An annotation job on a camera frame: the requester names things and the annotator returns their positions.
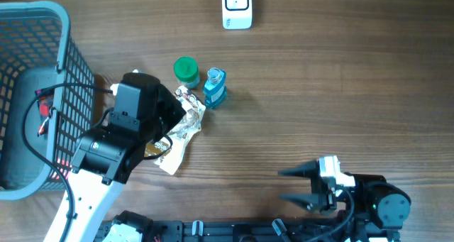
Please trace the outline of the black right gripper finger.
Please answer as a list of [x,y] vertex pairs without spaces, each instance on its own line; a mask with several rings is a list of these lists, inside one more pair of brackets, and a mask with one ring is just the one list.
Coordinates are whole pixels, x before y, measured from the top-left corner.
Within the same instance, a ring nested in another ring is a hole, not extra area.
[[307,179],[317,178],[319,176],[319,162],[317,160],[311,160],[309,162],[302,163],[297,167],[280,170],[278,175],[303,177]]
[[280,198],[307,211],[312,211],[318,205],[318,196],[315,194],[281,194]]

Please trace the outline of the dried mushroom snack bag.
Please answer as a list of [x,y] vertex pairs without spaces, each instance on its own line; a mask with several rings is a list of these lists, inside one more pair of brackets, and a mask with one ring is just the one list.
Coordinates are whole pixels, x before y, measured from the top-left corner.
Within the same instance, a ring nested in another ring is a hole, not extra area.
[[183,119],[160,141],[149,142],[144,157],[151,158],[154,163],[169,175],[174,175],[184,159],[184,153],[192,137],[200,132],[201,121],[206,107],[185,86],[175,90],[175,98],[186,111]]

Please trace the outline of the green lid jar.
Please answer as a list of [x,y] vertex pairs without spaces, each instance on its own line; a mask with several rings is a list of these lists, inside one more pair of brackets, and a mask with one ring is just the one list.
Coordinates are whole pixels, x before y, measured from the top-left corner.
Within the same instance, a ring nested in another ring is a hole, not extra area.
[[183,56],[174,63],[174,74],[181,85],[188,89],[195,89],[200,83],[199,67],[196,60]]

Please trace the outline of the black red packaged item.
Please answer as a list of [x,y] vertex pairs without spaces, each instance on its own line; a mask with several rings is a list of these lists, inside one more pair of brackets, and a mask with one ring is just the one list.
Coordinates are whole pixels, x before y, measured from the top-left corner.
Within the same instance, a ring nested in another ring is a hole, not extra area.
[[53,106],[54,89],[38,89],[35,90],[35,95],[39,96],[37,100],[38,111],[40,114],[41,125],[38,129],[38,137],[45,135],[48,132],[48,124],[51,118],[51,109]]

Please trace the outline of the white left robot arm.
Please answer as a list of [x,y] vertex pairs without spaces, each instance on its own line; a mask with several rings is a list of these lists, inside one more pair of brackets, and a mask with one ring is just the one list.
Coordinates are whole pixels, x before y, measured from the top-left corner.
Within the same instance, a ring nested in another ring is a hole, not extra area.
[[107,126],[93,126],[77,139],[70,188],[45,240],[93,241],[107,211],[143,161],[146,145],[166,136],[185,114],[158,78],[126,73]]

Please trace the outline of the white barcode scanner box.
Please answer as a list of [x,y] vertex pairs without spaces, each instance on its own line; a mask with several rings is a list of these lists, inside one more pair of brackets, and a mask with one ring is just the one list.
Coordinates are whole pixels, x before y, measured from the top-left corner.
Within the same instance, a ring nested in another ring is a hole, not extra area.
[[226,30],[243,30],[252,26],[252,0],[222,0],[221,8],[222,24]]

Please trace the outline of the blue mouthwash bottle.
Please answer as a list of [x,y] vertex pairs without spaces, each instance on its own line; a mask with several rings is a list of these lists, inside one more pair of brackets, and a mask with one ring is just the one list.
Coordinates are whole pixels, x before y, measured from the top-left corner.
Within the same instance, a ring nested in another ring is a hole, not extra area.
[[212,67],[207,71],[207,80],[203,87],[205,106],[215,109],[226,96],[226,72]]

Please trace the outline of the grey plastic basket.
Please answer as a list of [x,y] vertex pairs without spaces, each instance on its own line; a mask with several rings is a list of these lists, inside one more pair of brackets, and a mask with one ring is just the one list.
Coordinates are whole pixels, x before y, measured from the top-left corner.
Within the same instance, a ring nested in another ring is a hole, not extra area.
[[[1,4],[1,200],[64,188],[76,139],[92,124],[94,83],[61,5]],[[55,91],[48,132],[38,137],[35,90],[44,88]]]

